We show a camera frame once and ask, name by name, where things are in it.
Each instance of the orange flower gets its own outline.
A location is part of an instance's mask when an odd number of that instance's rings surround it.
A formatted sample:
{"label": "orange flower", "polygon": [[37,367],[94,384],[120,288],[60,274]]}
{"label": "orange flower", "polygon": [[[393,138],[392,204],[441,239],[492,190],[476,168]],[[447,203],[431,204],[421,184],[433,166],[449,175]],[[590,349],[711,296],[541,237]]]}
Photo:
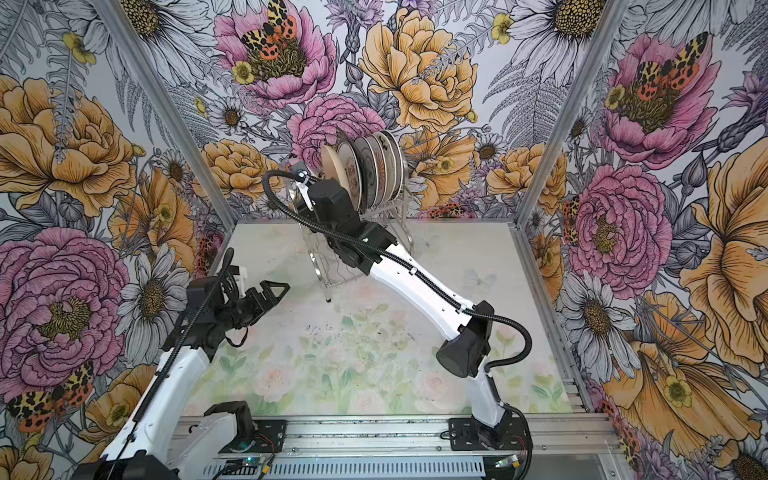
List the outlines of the orange flower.
{"label": "orange flower", "polygon": [[176,249],[176,259],[184,268],[194,266],[195,239],[189,205],[177,195],[159,168],[152,179],[141,182],[141,194],[131,192],[118,198],[109,219],[112,247],[129,252],[145,252],[154,261],[163,243]]}
{"label": "orange flower", "polygon": [[[261,177],[267,170],[277,168],[277,162],[267,158],[252,145],[227,139],[205,144],[203,156],[226,198],[236,192],[256,200],[264,194]],[[278,177],[273,178],[270,184],[273,190],[283,188],[283,181]],[[198,196],[206,196],[197,180],[193,187]]]}
{"label": "orange flower", "polygon": [[554,303],[563,287],[563,255],[560,252],[560,237],[544,237],[540,233],[533,239],[533,255],[538,271],[544,279],[549,298]]}
{"label": "orange flower", "polygon": [[714,232],[709,254],[681,270],[690,304],[707,316],[707,338],[724,362],[752,376],[768,362],[768,139],[710,168],[709,208],[691,204]]}
{"label": "orange flower", "polygon": [[13,447],[0,447],[0,478],[11,480],[50,480],[53,454],[29,447],[22,455]]}
{"label": "orange flower", "polygon": [[[723,367],[706,362],[711,341],[704,325],[680,304],[673,293],[646,292],[638,308],[640,328],[630,345],[640,358],[641,368],[631,379],[604,383],[623,417],[645,429],[659,442],[672,435],[672,452],[688,456],[707,444],[712,435],[726,442],[716,464],[728,465],[739,455],[735,440],[760,436],[760,423],[750,420],[752,411],[725,389],[732,389]],[[670,321],[679,322],[681,332]],[[739,390],[747,386],[737,381]]]}
{"label": "orange flower", "polygon": [[426,127],[445,133],[458,124],[457,118],[472,110],[477,64],[462,58],[437,75],[424,74],[452,42],[453,34],[435,30],[432,20],[418,10],[408,13],[406,8],[397,12],[394,34],[381,22],[368,31],[360,68],[376,81],[371,90],[395,95],[401,127]]}
{"label": "orange flower", "polygon": [[54,126],[52,91],[45,80],[28,78],[24,86],[0,75],[0,191],[26,194],[16,208],[34,205],[47,188],[80,200],[89,217],[111,207],[115,195],[136,187],[131,142],[96,98],[74,95],[72,135],[61,140]]}
{"label": "orange flower", "polygon": [[457,138],[458,132],[452,132],[440,140],[435,132],[430,131],[400,137],[400,146],[406,155],[419,162],[411,176],[425,179],[427,188],[416,194],[422,197],[422,210],[445,205],[461,189],[459,183],[469,183],[472,174],[470,162],[476,167],[480,165],[480,154],[475,151],[475,137]]}
{"label": "orange flower", "polygon": [[[546,144],[536,144],[531,148],[520,147],[502,155],[503,168],[488,172],[488,192],[491,194],[516,194],[528,191],[533,174],[538,168],[546,150]],[[565,197],[565,168],[568,158],[561,151],[554,169],[547,176],[547,183],[538,199],[539,205],[547,215],[554,215],[560,206],[560,200]]]}
{"label": "orange flower", "polygon": [[124,370],[112,380],[109,389],[88,406],[85,417],[93,425],[82,429],[78,437],[96,445],[86,456],[90,461],[84,463],[96,462],[109,442],[117,436],[152,381],[156,368],[153,365],[139,365]]}

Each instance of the floral tabletop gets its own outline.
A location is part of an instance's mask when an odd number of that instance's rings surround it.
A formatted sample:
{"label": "floral tabletop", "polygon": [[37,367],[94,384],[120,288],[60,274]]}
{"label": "floral tabletop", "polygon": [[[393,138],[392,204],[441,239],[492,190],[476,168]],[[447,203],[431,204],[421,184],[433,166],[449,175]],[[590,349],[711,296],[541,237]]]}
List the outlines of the floral tabletop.
{"label": "floral tabletop", "polygon": [[[425,268],[531,332],[531,355],[494,370],[501,397],[525,412],[570,412],[507,225],[410,227]],[[333,301],[326,303],[297,225],[239,225],[232,246],[233,262],[248,269],[248,284],[269,279],[288,282],[291,290],[251,327],[243,347],[219,348],[185,415],[242,399],[254,415],[470,412],[463,381],[435,359],[442,337],[401,296],[363,277],[334,288]],[[240,334],[232,337],[237,343]],[[519,352],[523,340],[512,328],[496,325],[491,346],[491,358],[503,358]]]}

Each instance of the pink flower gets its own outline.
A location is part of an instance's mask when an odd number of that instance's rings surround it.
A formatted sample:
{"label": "pink flower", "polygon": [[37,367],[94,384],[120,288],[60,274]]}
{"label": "pink flower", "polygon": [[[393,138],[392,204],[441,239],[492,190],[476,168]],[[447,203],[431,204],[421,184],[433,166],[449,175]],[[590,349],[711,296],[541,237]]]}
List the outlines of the pink flower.
{"label": "pink flower", "polygon": [[350,139],[386,128],[375,110],[360,107],[353,100],[337,94],[315,98],[307,104],[303,114],[293,115],[288,120],[287,127],[293,136],[293,153],[309,168],[320,167],[320,147],[336,143],[337,128]]}
{"label": "pink flower", "polygon": [[667,261],[672,226],[659,181],[638,165],[597,169],[579,197],[574,271],[599,277],[626,300],[643,292]]}
{"label": "pink flower", "polygon": [[50,392],[93,362],[109,370],[123,349],[115,336],[128,270],[117,253],[71,228],[0,246],[0,394]]}
{"label": "pink flower", "polygon": [[[700,43],[702,35],[697,37]],[[638,67],[643,62],[655,62],[664,69],[667,60],[674,60],[686,46],[673,47],[656,38],[641,35],[619,61],[609,81],[611,87],[605,98],[605,109],[591,128],[592,141],[632,163],[642,162],[651,170],[671,164],[688,151],[706,132],[716,108],[707,108],[712,98],[720,62],[710,65],[712,37],[696,64],[687,70],[693,74],[680,90],[662,84],[650,98],[638,94]]]}
{"label": "pink flower", "polygon": [[273,61],[249,55],[240,40],[249,31],[263,29],[267,22],[265,5],[258,13],[249,7],[245,16],[233,11],[232,17],[219,15],[214,19],[216,48],[223,52],[219,64],[227,69],[235,67],[233,85],[245,106],[257,114],[308,101],[330,90],[336,80],[337,52],[332,35],[320,33],[306,7],[299,13],[291,2],[286,0],[286,4],[288,15],[296,20],[296,38],[280,47],[278,59]]}

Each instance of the wall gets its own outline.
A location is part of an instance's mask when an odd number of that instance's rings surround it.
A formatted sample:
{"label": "wall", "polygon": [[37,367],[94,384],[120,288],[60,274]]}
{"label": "wall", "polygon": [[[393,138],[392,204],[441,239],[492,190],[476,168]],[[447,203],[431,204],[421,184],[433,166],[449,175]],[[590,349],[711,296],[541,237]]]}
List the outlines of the wall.
{"label": "wall", "polygon": [[637,478],[768,473],[766,23],[764,0],[633,3],[526,227]]}
{"label": "wall", "polygon": [[[319,169],[336,128],[399,138],[411,217],[513,217],[604,0],[583,10],[549,0],[286,0],[296,37],[270,60],[240,41],[264,29],[266,2],[193,3],[196,21],[214,24],[210,69],[157,56],[158,70],[237,216],[269,220],[283,214],[263,195],[263,172],[297,161]],[[563,162],[549,213],[564,182]]]}
{"label": "wall", "polygon": [[224,232],[89,4],[0,19],[0,477],[68,478],[137,405]]}

